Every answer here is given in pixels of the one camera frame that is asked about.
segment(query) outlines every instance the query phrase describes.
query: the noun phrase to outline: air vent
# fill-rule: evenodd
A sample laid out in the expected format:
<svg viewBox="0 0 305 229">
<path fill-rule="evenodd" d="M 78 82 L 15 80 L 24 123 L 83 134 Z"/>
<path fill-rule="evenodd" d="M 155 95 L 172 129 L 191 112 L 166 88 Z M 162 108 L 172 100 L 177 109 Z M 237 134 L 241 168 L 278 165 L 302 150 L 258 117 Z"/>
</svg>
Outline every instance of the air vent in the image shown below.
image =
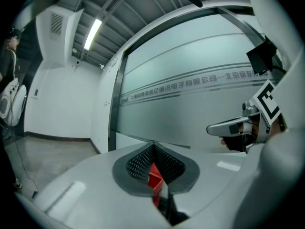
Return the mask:
<svg viewBox="0 0 305 229">
<path fill-rule="evenodd" d="M 51 33 L 61 36 L 61 26 L 63 17 L 57 14 L 51 16 Z"/>
</svg>

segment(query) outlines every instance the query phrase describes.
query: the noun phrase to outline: floor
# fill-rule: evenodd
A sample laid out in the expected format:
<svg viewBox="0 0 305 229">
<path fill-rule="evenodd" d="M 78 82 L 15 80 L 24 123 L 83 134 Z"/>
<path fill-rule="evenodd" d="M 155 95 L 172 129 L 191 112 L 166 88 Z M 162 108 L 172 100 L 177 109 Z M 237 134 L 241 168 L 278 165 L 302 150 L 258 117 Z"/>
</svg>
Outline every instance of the floor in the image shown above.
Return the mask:
<svg viewBox="0 0 305 229">
<path fill-rule="evenodd" d="M 28 136 L 6 146 L 15 175 L 23 186 L 18 192 L 30 201 L 37 188 L 24 171 L 17 147 L 28 176 L 35 181 L 38 192 L 66 170 L 96 155 L 90 142 L 50 141 Z"/>
</svg>

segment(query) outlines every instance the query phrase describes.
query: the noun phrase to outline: ceiling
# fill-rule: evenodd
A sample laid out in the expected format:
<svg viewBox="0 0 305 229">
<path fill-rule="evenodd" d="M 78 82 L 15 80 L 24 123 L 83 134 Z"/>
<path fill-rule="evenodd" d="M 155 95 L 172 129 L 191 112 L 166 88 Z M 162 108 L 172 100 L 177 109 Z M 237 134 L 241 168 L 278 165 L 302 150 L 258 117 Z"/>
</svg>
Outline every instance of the ceiling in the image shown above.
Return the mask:
<svg viewBox="0 0 305 229">
<path fill-rule="evenodd" d="M 157 18 L 183 6 L 188 0 L 81 0 L 78 10 L 84 9 L 77 26 L 73 47 L 81 58 L 87 35 L 95 19 L 103 24 L 84 60 L 104 64 L 139 30 Z"/>
</svg>

